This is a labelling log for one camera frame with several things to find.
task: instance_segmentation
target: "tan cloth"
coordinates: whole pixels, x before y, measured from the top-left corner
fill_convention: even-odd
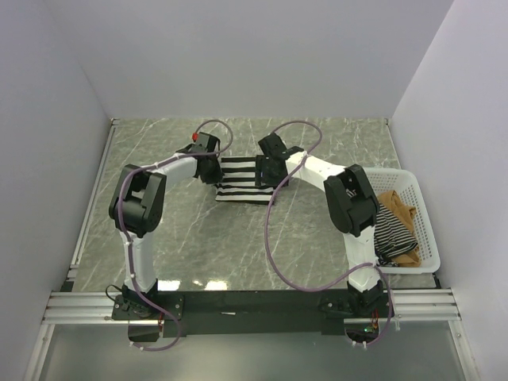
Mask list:
[[[415,206],[405,205],[394,190],[389,190],[388,192],[380,194],[378,200],[407,227],[411,234],[414,235],[413,218],[417,213]],[[392,261],[397,263],[400,267],[420,267],[421,259],[418,256],[418,250],[419,247],[417,246],[407,254],[396,256]]]

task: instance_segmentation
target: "white plastic basket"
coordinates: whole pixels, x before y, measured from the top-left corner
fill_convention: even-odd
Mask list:
[[[386,274],[422,274],[435,272],[441,265],[437,252],[436,239],[430,225],[429,215],[425,208],[423,196],[416,176],[409,171],[392,168],[365,168],[365,173],[376,194],[385,191],[396,191],[406,205],[416,206],[414,216],[414,233],[420,250],[420,267],[381,267]]]

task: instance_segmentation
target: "marble floor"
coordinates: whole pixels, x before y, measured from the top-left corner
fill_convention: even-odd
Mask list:
[[[226,118],[234,142],[225,156],[254,156],[257,141],[282,118]],[[313,154],[334,164],[400,168],[384,119],[308,119],[323,131]],[[102,169],[88,233],[80,251],[73,291],[104,291],[125,276],[123,247],[108,205],[126,164],[151,164],[191,141],[203,119],[116,120]],[[226,142],[219,124],[205,128]],[[287,145],[309,147],[317,134],[291,125],[280,135]],[[160,288],[180,290],[284,289],[266,260],[263,223],[266,206],[216,202],[215,190],[197,179],[178,183],[166,193],[164,215],[155,231],[154,264]],[[307,287],[325,284],[348,268],[344,239],[329,220],[325,195],[311,185],[291,181],[271,215],[271,246],[276,263],[291,280]],[[398,288],[434,288],[432,275],[391,275]]]

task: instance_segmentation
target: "black and white striped shirt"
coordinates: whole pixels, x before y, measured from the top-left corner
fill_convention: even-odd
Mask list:
[[[375,253],[390,260],[406,254],[418,246],[418,241],[400,220],[383,204],[379,204],[379,213],[375,223]]]
[[[215,186],[217,201],[268,205],[274,188],[256,187],[255,157],[222,157],[220,161],[224,178]]]

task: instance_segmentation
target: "white wall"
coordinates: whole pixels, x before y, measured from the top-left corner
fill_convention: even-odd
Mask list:
[[[113,117],[391,117],[452,0],[45,0]]]
[[[46,5],[0,5],[0,379],[21,379],[65,280],[108,120]]]
[[[455,0],[393,117],[485,380],[506,379],[508,3]]]

